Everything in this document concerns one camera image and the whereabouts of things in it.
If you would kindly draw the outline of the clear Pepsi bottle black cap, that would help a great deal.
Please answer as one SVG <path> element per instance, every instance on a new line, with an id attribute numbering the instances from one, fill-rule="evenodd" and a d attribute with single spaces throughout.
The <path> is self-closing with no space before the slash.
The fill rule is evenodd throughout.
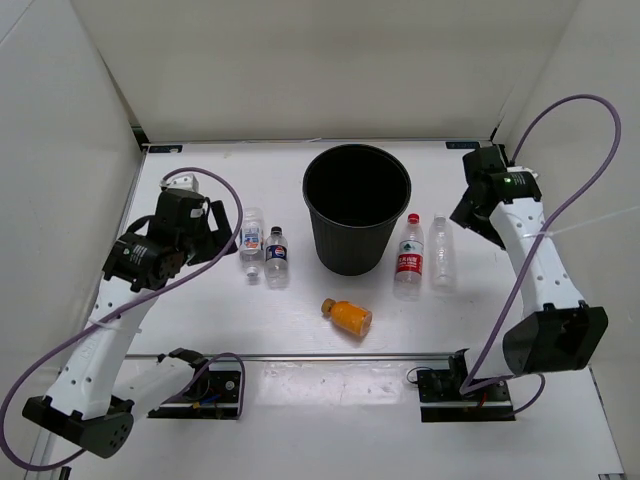
<path id="1" fill-rule="evenodd" d="M 288 242 L 280 226 L 273 226 L 265 243 L 264 272 L 270 288 L 279 289 L 287 286 L 288 274 Z"/>

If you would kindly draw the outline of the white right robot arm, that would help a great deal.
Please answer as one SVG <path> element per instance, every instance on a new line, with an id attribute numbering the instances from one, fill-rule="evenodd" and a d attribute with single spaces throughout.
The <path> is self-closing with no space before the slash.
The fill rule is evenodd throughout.
<path id="1" fill-rule="evenodd" d="M 452 222 L 504 250 L 516 275 L 522 317 L 502 325 L 490 347 L 472 347 L 466 365 L 449 375 L 460 399 L 480 393 L 485 378 L 519 377 L 584 369 L 608 317 L 574 286 L 551 238 L 545 236 L 542 194 L 534 174 L 509 167 L 496 146 L 463 157 L 467 189 Z"/>

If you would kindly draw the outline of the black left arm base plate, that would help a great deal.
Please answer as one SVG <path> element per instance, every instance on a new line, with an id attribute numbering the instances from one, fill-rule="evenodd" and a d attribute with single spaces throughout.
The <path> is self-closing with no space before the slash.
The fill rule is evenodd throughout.
<path id="1" fill-rule="evenodd" d="M 244 372 L 238 363 L 210 366 L 186 394 L 147 414 L 149 419 L 237 420 L 244 393 Z"/>

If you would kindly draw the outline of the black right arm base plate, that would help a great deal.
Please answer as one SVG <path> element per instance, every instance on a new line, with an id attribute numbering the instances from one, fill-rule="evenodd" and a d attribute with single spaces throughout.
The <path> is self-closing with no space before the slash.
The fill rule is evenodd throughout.
<path id="1" fill-rule="evenodd" d="M 515 409 L 504 380 L 461 394 L 468 374 L 463 353 L 448 357 L 446 367 L 417 366 L 406 380 L 418 390 L 422 423 L 515 421 Z"/>

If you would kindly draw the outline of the clear unlabelled plastic bottle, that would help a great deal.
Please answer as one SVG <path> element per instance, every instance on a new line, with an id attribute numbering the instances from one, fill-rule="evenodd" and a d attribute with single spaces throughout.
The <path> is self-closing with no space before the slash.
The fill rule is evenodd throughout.
<path id="1" fill-rule="evenodd" d="M 457 267 L 453 232 L 443 214 L 435 214 L 428 232 L 429 279 L 431 287 L 453 292 L 457 285 Z"/>

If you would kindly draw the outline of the clear bottle blue orange label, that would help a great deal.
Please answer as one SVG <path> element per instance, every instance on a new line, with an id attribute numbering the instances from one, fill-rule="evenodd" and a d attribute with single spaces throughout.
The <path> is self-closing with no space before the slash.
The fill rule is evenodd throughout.
<path id="1" fill-rule="evenodd" d="M 260 208 L 244 210 L 239 256 L 248 282 L 257 284 L 264 264 L 264 215 Z"/>

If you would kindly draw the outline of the red label water bottle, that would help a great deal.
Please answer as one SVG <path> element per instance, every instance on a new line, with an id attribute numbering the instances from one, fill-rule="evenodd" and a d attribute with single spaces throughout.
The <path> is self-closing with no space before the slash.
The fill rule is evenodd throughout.
<path id="1" fill-rule="evenodd" d="M 420 295 L 423 279 L 425 236 L 417 213 L 410 213 L 403 228 L 397 251 L 394 294 L 402 300 Z"/>

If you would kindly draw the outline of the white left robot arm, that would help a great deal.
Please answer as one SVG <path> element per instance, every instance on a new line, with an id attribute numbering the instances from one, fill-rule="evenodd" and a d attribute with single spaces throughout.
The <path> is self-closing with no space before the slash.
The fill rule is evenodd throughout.
<path id="1" fill-rule="evenodd" d="M 90 324 L 63 343 L 73 352 L 46 393 L 29 398 L 22 415 L 77 445 L 109 458 L 134 423 L 170 400 L 200 402 L 211 393 L 210 360 L 178 348 L 129 383 L 116 379 L 134 337 L 160 295 L 237 250 L 222 201 L 191 190 L 164 188 L 153 214 L 132 222 L 114 243 Z"/>

